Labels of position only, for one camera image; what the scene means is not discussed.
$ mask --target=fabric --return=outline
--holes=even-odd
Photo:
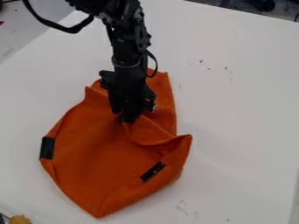
[[[94,217],[151,195],[183,170],[191,136],[177,136],[168,74],[158,73],[148,84],[157,95],[157,110],[144,111],[133,124],[111,112],[98,80],[86,87],[84,101],[46,135],[55,145],[52,159],[42,157],[41,164],[61,190]]]

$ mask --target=yellow object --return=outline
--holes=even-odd
[[[32,222],[23,215],[16,215],[11,218],[10,224],[32,224]]]

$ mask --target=black cable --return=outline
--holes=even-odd
[[[20,0],[9,0],[9,1],[4,1],[2,2],[3,4],[7,4],[7,3],[13,3],[13,2],[18,2]]]
[[[91,22],[94,21],[94,16],[90,15],[88,16],[86,19],[84,19],[82,22],[80,22],[79,24],[76,24],[72,27],[65,27],[61,24],[56,24],[53,21],[47,20],[42,18],[38,13],[36,13],[36,11],[32,8],[29,0],[23,0],[23,3],[25,5],[25,7],[27,8],[27,10],[43,25],[47,25],[50,26],[54,29],[63,31],[63,32],[68,32],[68,33],[77,33],[80,30],[82,30],[85,26],[89,25]]]
[[[299,18],[299,13],[297,13],[297,15],[294,18],[294,22],[297,22],[297,19]]]
[[[5,224],[3,216],[0,214],[0,224]]]

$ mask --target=white surface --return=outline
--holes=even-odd
[[[299,166],[299,25],[179,0],[143,7],[151,50],[170,72],[178,130],[194,135],[182,178],[95,220],[41,168],[41,137],[112,68],[95,21],[75,36],[50,30],[0,66],[0,199],[49,224],[288,223]]]
[[[38,14],[52,21],[60,21],[73,11],[62,0],[31,0]],[[22,1],[5,3],[0,12],[0,63],[26,46],[48,28],[37,21]]]

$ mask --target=black label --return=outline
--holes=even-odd
[[[152,168],[150,168],[149,171],[144,173],[140,178],[143,180],[143,182],[146,182],[152,177],[154,177],[155,175],[157,175],[165,166],[166,164],[159,162],[155,164]]]

